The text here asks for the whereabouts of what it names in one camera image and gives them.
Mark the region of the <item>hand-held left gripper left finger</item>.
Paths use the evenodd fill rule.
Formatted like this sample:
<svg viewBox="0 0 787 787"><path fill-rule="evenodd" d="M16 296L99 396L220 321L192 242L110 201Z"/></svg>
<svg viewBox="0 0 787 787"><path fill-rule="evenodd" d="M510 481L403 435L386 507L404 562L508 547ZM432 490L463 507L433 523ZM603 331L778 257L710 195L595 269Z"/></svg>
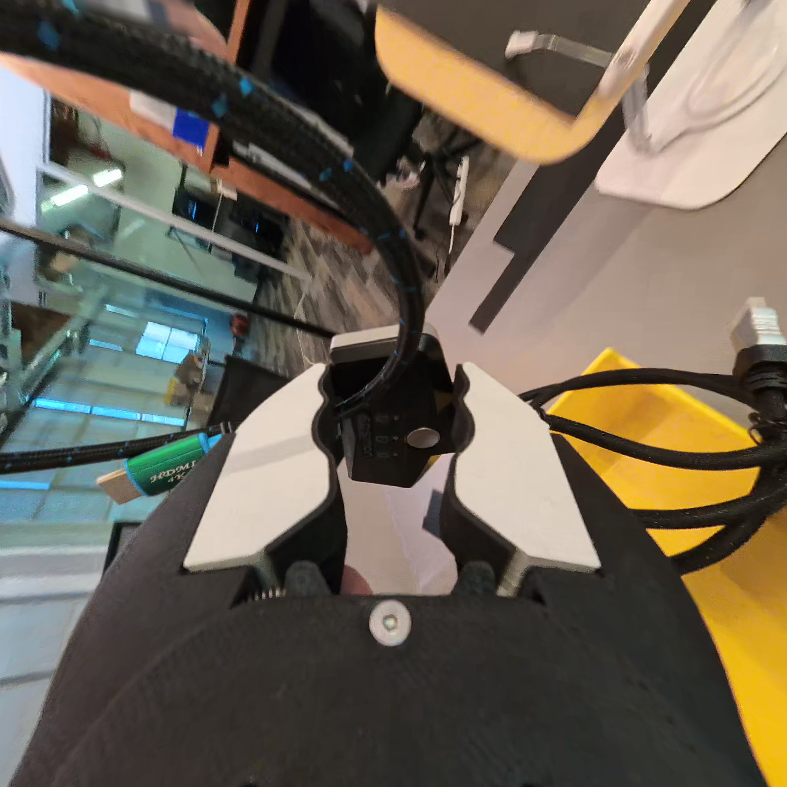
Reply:
<svg viewBox="0 0 787 787"><path fill-rule="evenodd" d="M250 567L281 588L293 564L316 565L339 594L346 513L325 364L311 366L243 422L183 560L190 573Z"/></svg>

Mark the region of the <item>yellow plastic bin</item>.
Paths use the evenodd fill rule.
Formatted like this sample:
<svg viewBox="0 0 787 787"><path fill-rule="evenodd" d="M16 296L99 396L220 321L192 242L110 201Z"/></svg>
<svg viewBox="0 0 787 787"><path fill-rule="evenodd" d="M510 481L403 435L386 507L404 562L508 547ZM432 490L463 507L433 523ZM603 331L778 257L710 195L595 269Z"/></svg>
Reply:
<svg viewBox="0 0 787 787"><path fill-rule="evenodd" d="M646 445L693 452L753 446L748 431L677 387L614 387L566 393L552 415ZM755 470L685 471L569 442L633 508L677 509L745 495ZM786 785L785 511L721 563L684 578L723 661L755 758L769 785Z"/></svg>

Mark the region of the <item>brown wooden cabinet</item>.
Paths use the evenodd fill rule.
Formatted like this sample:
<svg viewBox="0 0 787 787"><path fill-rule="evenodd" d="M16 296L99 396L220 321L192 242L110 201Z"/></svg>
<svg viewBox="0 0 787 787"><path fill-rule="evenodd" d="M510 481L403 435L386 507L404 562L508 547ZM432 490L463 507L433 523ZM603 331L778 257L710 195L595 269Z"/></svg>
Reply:
<svg viewBox="0 0 787 787"><path fill-rule="evenodd" d="M183 2L134 2L131 11L120 2L76 3L158 27L168 25L192 44L237 67L239 43L227 43L207 19ZM225 135L217 123L119 84L28 57L2 52L2 64L58 100L131 132L238 194L308 223L359 252L372 250L365 232L322 188L268 150L242 137ZM319 123L286 103L353 157Z"/></svg>

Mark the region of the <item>black adapter hub silver port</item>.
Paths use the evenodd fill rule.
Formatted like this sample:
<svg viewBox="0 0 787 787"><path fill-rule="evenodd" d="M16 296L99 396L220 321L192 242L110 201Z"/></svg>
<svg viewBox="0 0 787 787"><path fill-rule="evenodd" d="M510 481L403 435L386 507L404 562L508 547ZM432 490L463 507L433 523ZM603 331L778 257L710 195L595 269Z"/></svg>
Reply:
<svg viewBox="0 0 787 787"><path fill-rule="evenodd" d="M337 401L358 393L382 371L397 334L391 325L331 340L330 384ZM403 369L390 388L339 420L343 457L354 481L410 488L437 457L454 451L453 380L438 331L429 323Z"/></svg>

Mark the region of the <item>white power strip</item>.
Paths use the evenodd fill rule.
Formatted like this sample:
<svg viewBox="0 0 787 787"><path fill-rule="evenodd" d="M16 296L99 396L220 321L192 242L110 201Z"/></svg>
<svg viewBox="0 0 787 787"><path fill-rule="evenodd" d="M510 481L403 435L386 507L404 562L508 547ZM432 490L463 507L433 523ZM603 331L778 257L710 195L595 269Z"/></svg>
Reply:
<svg viewBox="0 0 787 787"><path fill-rule="evenodd" d="M457 228L463 222L464 202L467 193L467 182L469 176L470 157L464 155L459 160L457 175L455 180L454 194L449 213L449 226L451 229Z"/></svg>

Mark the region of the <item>wood-rimmed black board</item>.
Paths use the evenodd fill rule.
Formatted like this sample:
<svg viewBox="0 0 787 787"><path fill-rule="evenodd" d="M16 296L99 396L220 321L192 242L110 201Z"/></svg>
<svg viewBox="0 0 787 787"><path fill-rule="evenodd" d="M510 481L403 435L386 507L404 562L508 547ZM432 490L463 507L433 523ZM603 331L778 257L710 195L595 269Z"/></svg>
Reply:
<svg viewBox="0 0 787 787"><path fill-rule="evenodd" d="M687 5L646 6L575 118L383 7L375 45L383 72L403 93L519 161L555 164L598 134Z"/></svg>

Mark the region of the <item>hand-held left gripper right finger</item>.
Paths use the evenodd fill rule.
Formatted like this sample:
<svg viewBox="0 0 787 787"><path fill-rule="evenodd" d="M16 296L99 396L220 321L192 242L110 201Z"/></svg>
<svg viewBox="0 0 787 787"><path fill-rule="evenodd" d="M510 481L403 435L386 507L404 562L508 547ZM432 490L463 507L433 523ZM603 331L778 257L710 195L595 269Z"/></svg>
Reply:
<svg viewBox="0 0 787 787"><path fill-rule="evenodd" d="M460 570L484 563L498 596L534 568L592 574L600 557L546 423L474 363L455 377L456 452L442 496L442 540Z"/></svg>

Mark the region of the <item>white desk stand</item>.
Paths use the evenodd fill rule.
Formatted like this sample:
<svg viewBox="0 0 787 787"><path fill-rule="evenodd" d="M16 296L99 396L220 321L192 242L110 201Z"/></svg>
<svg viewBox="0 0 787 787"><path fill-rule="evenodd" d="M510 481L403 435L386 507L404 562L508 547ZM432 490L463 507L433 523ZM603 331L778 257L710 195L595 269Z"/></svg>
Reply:
<svg viewBox="0 0 787 787"><path fill-rule="evenodd" d="M535 30L507 41L509 61L549 51L604 69L592 99L620 99L625 132L596 175L601 194L702 209L785 137L785 2L721 2L649 92L646 56L686 6L649 2L615 53Z"/></svg>

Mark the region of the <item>black braided cable green plugs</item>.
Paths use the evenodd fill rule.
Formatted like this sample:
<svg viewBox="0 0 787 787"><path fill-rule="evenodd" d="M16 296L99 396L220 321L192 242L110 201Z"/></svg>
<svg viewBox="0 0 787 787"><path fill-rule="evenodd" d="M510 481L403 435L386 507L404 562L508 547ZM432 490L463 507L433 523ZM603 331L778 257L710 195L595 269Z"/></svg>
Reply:
<svg viewBox="0 0 787 787"><path fill-rule="evenodd" d="M398 298L398 334L382 371L334 405L337 423L371 403L416 354L424 285L407 231L352 157L265 85L168 26L146 24L76 2L2 2L2 52L139 91L215 122L303 175L364 231Z"/></svg>

